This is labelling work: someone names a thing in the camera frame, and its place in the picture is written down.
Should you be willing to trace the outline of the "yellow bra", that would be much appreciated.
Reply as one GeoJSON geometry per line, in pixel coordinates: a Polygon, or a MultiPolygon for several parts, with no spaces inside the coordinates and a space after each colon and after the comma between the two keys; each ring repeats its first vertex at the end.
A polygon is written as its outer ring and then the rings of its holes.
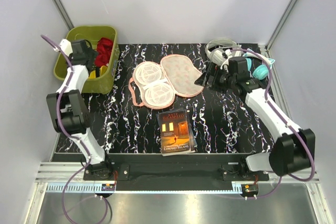
{"type": "Polygon", "coordinates": [[[96,79],[104,75],[107,72],[107,70],[108,70],[108,65],[103,65],[101,67],[93,65],[91,71],[89,72],[88,79],[96,79]]]}

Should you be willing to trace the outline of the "pink patterned mesh laundry bag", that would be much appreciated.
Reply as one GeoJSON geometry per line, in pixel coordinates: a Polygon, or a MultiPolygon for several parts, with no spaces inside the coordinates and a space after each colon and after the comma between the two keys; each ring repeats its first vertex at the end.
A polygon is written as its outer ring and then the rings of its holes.
{"type": "Polygon", "coordinates": [[[195,84],[201,75],[184,55],[167,55],[160,63],[144,61],[129,80],[133,105],[158,110],[172,105],[176,96],[192,98],[203,91],[195,84]]]}

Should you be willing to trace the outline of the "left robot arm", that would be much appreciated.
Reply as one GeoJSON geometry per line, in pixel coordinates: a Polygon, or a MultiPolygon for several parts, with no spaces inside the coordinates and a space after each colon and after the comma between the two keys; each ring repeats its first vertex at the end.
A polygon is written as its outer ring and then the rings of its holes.
{"type": "Polygon", "coordinates": [[[67,65],[62,85],[46,97],[53,127],[72,140],[83,153],[85,163],[82,169],[86,179],[107,180],[113,175],[113,167],[91,131],[89,111],[81,95],[98,53],[86,39],[63,39],[59,44],[45,35],[42,39],[63,55],[67,65]]]}

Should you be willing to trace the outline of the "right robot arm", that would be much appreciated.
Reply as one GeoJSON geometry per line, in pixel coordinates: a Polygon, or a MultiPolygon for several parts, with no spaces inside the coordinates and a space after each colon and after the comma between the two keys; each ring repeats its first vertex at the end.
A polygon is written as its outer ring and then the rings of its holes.
{"type": "Polygon", "coordinates": [[[270,152],[245,158],[244,164],[238,167],[242,179],[250,180],[258,171],[293,177],[295,172],[306,168],[311,169],[306,180],[312,179],[315,173],[315,134],[311,129],[302,129],[281,111],[268,96],[265,85],[250,76],[246,58],[230,58],[226,70],[210,63],[195,84],[222,93],[232,90],[260,117],[275,141],[270,152]]]}

